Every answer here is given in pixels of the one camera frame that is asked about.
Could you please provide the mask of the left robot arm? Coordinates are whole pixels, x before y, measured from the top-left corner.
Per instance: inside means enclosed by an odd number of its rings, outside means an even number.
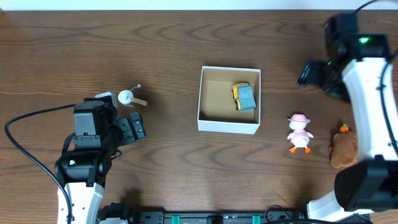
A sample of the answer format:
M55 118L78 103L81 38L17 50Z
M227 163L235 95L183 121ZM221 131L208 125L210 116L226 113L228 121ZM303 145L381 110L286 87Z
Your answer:
M121 146L144 139L146 132L139 113L118 118L108 97L89 99L74 106L74 135L65 142L55 164L59 223L95 223L103 197L106 175Z

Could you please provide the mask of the yellow grey toy truck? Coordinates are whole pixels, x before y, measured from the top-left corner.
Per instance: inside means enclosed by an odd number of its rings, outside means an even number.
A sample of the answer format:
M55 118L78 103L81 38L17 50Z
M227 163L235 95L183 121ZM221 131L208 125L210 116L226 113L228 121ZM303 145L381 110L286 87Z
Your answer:
M253 89L248 83L237 83L233 85L231 96L234 99L234 108L237 111L252 111L256 107Z

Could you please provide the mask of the pink duck toy with hat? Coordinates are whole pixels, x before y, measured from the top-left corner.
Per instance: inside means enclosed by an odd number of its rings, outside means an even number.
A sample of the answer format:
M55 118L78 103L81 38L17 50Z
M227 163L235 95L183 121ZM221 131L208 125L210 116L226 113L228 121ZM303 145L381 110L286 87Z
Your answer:
M289 120L289 128L292 130L287 136L293 147L289 149L290 153L295 153L297 148L304 148L306 153L310 153L311 149L308 147L311 138L314 138L311 132L305 128L310 122L304 114L293 114Z

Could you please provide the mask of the brown plush toy orange top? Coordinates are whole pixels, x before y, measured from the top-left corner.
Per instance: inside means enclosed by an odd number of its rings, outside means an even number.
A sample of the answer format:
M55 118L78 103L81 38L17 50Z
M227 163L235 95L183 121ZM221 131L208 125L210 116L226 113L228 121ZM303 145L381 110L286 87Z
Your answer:
M350 130L347 124L333 136L329 147L330 164L335 169L350 167L358 163L358 135Z

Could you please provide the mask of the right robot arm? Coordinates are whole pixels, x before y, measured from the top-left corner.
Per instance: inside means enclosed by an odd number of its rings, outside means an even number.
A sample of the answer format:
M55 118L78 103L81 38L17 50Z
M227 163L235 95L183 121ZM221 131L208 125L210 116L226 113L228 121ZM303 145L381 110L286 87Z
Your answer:
M334 189L307 204L309 223L339 222L355 214L397 208L397 107L387 37L362 34L355 12L325 22L328 61L309 60L298 80L351 104L358 163L341 170Z

